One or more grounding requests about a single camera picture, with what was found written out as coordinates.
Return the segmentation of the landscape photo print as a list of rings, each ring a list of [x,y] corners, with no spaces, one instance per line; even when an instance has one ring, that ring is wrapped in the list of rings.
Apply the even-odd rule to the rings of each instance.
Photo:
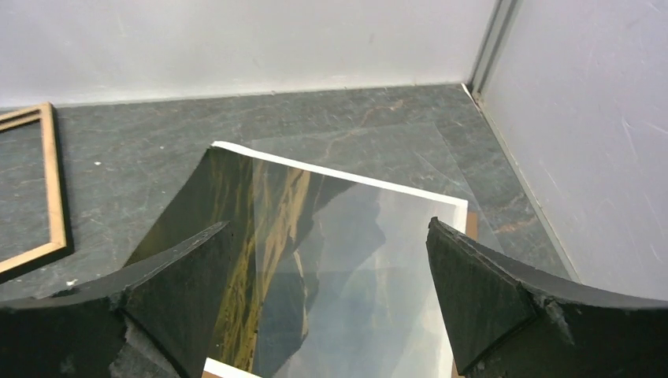
[[[215,142],[129,257],[229,224],[209,349],[260,377],[449,377],[429,268],[431,219],[462,231],[468,203]]]

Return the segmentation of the brown frame backing board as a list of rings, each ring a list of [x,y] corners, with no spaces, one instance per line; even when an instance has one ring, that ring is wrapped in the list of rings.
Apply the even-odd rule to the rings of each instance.
[[[457,228],[458,231],[464,232],[467,236],[471,236],[474,240],[478,239],[477,215],[475,212],[469,211],[466,216],[466,226]],[[202,372],[202,378],[258,378],[257,375],[246,370],[238,369],[234,366],[227,365],[223,362],[207,358]]]

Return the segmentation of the clear acrylic sheet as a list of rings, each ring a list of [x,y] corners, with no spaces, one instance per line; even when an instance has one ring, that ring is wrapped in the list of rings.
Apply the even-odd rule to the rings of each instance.
[[[273,277],[253,371],[262,377],[453,377],[429,270],[431,218],[477,215],[499,240],[435,125],[392,125],[258,139],[255,150],[402,186],[334,180],[312,228]]]

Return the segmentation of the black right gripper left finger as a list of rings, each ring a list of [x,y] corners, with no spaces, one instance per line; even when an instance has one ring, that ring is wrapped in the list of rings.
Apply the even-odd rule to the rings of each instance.
[[[201,376],[231,244],[216,223],[108,276],[4,301],[2,376]]]

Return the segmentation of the light wooden picture frame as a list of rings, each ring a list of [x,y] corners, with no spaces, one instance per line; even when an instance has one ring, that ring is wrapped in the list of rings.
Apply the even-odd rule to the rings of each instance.
[[[7,282],[73,252],[74,242],[66,190],[65,168],[57,112],[44,102],[1,115],[1,131],[38,122],[44,159],[49,241],[1,262],[1,281]]]

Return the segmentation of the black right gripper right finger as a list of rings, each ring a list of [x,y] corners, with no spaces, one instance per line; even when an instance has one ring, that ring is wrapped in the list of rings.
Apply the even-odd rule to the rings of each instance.
[[[664,377],[667,304],[554,276],[433,218],[429,265],[466,377]]]

